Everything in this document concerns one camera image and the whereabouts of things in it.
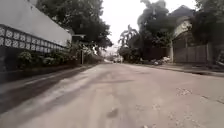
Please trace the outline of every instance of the road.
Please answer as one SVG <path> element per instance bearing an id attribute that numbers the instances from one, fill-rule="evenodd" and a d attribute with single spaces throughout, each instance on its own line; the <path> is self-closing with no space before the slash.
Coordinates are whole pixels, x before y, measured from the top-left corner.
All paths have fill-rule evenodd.
<path id="1" fill-rule="evenodd" d="M 125 64 L 65 78 L 0 128 L 223 128 L 224 79 Z"/>

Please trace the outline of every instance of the white wall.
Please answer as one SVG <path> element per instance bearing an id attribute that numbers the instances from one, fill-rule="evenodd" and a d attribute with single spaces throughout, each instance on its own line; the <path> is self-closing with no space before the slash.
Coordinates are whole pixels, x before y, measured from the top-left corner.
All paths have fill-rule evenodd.
<path id="1" fill-rule="evenodd" d="M 29 1 L 33 5 L 36 5 L 38 0 L 27 0 L 27 1 Z"/>
<path id="2" fill-rule="evenodd" d="M 174 37 L 179 36 L 181 33 L 188 31 L 188 27 L 191 27 L 190 21 L 183 21 L 179 26 L 174 30 Z"/>
<path id="3" fill-rule="evenodd" d="M 0 24 L 63 46 L 67 40 L 71 40 L 71 35 L 67 31 L 27 0 L 0 0 Z"/>

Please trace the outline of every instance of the sky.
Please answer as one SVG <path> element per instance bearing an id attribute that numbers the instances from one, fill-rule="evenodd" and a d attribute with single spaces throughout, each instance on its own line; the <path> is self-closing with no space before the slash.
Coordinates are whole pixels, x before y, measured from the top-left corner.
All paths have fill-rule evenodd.
<path id="1" fill-rule="evenodd" d="M 166 7 L 170 12 L 174 11 L 181 5 L 186 5 L 189 8 L 195 8 L 195 0 L 165 0 Z M 140 3 L 140 0 L 104 0 L 104 14 L 102 19 L 110 25 L 111 35 L 109 38 L 115 44 L 116 50 L 117 41 L 120 34 L 127 29 L 130 24 L 132 28 L 138 29 L 137 19 L 145 9 L 145 5 Z"/>

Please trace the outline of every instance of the roof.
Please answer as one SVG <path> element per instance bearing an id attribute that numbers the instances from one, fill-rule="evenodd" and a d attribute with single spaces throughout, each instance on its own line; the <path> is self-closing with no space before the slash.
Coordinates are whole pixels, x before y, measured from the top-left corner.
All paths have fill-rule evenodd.
<path id="1" fill-rule="evenodd" d="M 182 16 L 188 16 L 188 17 L 193 17 L 194 15 L 194 10 L 188 8 L 185 5 L 180 6 L 176 10 L 174 10 L 172 13 L 170 13 L 169 16 L 171 17 L 182 17 Z"/>

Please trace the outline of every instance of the tree canopy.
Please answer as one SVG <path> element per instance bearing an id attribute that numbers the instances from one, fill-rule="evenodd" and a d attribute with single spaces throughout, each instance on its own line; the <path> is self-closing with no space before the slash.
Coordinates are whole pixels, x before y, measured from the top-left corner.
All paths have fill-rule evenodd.
<path id="1" fill-rule="evenodd" d="M 137 20 L 139 31 L 129 26 L 120 36 L 122 47 L 118 52 L 124 60 L 128 57 L 132 61 L 149 59 L 151 48 L 168 47 L 176 25 L 174 19 L 168 16 L 165 1 L 151 3 L 148 0 L 141 0 L 141 2 L 146 8 Z"/>
<path id="2" fill-rule="evenodd" d="M 212 33 L 217 23 L 224 20 L 223 0 L 196 0 L 198 11 L 192 18 L 192 33 L 201 43 L 212 42 Z"/>
<path id="3" fill-rule="evenodd" d="M 85 40 L 99 47 L 111 46 L 107 37 L 110 26 L 100 16 L 102 0 L 39 0 L 37 7 L 52 20 L 75 34 L 84 34 Z"/>

